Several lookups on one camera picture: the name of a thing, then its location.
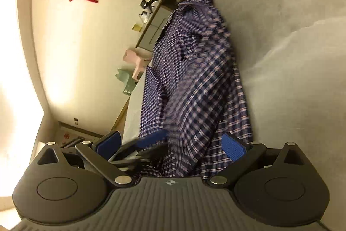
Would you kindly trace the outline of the blue checked shirt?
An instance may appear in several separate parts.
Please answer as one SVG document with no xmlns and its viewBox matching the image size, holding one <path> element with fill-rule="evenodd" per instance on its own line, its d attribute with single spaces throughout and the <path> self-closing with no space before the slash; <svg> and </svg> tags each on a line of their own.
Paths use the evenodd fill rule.
<svg viewBox="0 0 346 231">
<path fill-rule="evenodd" d="M 235 160 L 224 133 L 252 139 L 230 32 L 213 0 L 180 3 L 155 43 L 139 135 L 163 130 L 168 147 L 142 176 L 210 178 Z"/>
</svg>

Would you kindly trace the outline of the green plastic chair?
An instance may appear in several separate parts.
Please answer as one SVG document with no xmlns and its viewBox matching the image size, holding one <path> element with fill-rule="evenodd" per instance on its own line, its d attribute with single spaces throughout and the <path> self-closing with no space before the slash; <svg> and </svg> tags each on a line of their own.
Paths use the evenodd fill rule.
<svg viewBox="0 0 346 231">
<path fill-rule="evenodd" d="M 127 70 L 118 69 L 115 77 L 124 84 L 123 94 L 130 96 L 137 84 L 132 74 Z"/>
</svg>

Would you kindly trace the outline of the pink plastic chair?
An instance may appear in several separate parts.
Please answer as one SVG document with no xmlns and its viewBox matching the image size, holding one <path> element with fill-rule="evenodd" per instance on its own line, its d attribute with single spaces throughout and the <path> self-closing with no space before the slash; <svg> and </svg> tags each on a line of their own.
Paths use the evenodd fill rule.
<svg viewBox="0 0 346 231">
<path fill-rule="evenodd" d="M 142 56 L 139 56 L 135 51 L 127 49 L 125 51 L 125 54 L 123 56 L 123 60 L 126 63 L 132 64 L 135 66 L 132 78 L 138 82 L 143 73 L 146 71 L 147 66 L 149 65 L 151 58 L 145 58 Z"/>
</svg>

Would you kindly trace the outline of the black handheld device on sideboard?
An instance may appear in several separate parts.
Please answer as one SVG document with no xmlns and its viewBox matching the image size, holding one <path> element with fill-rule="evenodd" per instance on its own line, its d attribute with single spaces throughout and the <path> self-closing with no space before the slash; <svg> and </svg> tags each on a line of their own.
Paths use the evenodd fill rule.
<svg viewBox="0 0 346 231">
<path fill-rule="evenodd" d="M 147 14 L 152 14 L 155 9 L 155 5 L 158 2 L 158 0 L 142 0 L 140 3 L 140 7 L 143 9 L 143 12 Z"/>
</svg>

